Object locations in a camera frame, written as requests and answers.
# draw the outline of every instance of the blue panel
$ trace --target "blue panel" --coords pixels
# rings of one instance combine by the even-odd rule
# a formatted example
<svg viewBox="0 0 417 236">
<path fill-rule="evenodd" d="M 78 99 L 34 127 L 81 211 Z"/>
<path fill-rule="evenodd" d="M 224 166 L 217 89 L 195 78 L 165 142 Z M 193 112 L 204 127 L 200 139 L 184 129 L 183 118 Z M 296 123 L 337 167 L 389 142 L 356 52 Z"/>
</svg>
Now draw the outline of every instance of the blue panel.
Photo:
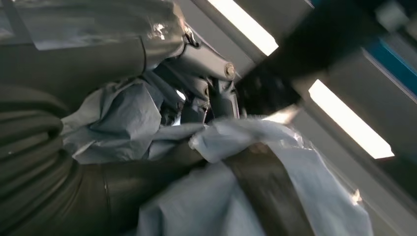
<svg viewBox="0 0 417 236">
<path fill-rule="evenodd" d="M 385 42 L 379 40 L 366 49 L 397 80 L 417 95 L 417 73 Z"/>
</svg>

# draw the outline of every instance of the plastic wrap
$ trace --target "plastic wrap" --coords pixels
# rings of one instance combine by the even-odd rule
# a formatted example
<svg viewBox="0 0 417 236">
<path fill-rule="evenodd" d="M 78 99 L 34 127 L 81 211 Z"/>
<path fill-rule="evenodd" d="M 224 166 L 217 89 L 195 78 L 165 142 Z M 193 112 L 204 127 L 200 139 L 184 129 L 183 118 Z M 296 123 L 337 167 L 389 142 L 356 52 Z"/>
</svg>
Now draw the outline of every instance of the plastic wrap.
<svg viewBox="0 0 417 236">
<path fill-rule="evenodd" d="M 268 145 L 285 166 L 315 235 L 373 235 L 367 212 L 352 202 L 309 141 L 286 126 L 255 119 L 215 121 L 196 134 L 191 147 L 212 164 L 142 207 L 136 235 L 266 235 L 237 177 L 222 162 L 257 142 Z M 263 169 L 253 171 L 255 182 L 262 179 Z M 280 204 L 270 207 L 286 210 Z"/>
<path fill-rule="evenodd" d="M 158 90 L 139 79 L 108 84 L 62 119 L 64 148 L 82 164 L 147 158 L 162 101 Z"/>
<path fill-rule="evenodd" d="M 170 0 L 15 0 L 40 50 L 182 37 L 184 22 Z"/>
</svg>

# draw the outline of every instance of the metal bolt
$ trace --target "metal bolt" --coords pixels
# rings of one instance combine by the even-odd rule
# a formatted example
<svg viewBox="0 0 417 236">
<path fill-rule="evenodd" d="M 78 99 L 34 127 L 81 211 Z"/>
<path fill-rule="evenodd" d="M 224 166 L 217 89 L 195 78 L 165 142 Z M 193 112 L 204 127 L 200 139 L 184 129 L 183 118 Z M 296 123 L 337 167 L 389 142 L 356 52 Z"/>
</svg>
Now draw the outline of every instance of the metal bolt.
<svg viewBox="0 0 417 236">
<path fill-rule="evenodd" d="M 226 72 L 226 76 L 228 76 L 228 77 L 234 77 L 235 73 L 236 73 L 235 68 L 233 67 L 232 64 L 227 64 L 226 65 L 225 72 Z"/>
</svg>

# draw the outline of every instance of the black strap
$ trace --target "black strap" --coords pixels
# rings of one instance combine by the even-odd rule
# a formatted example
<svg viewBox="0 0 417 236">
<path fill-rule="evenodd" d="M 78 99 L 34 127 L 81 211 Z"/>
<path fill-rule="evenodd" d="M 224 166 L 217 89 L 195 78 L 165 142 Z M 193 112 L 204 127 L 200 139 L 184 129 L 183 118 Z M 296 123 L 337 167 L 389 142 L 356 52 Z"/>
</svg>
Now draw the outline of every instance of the black strap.
<svg viewBox="0 0 417 236">
<path fill-rule="evenodd" d="M 268 236 L 313 236 L 288 173 L 272 150 L 261 143 L 225 160 Z"/>
</svg>

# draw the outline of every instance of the ceiling light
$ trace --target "ceiling light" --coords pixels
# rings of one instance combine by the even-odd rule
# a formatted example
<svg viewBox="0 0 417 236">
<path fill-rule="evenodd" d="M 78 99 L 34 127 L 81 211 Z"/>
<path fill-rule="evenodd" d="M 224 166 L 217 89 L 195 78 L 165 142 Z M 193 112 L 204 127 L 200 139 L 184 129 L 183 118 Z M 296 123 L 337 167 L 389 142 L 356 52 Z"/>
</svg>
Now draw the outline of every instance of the ceiling light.
<svg viewBox="0 0 417 236">
<path fill-rule="evenodd" d="M 391 146 L 320 80 L 309 92 L 313 101 L 373 158 L 394 156 Z"/>
<path fill-rule="evenodd" d="M 278 48 L 275 39 L 233 0 L 208 1 L 265 55 L 269 56 Z"/>
</svg>

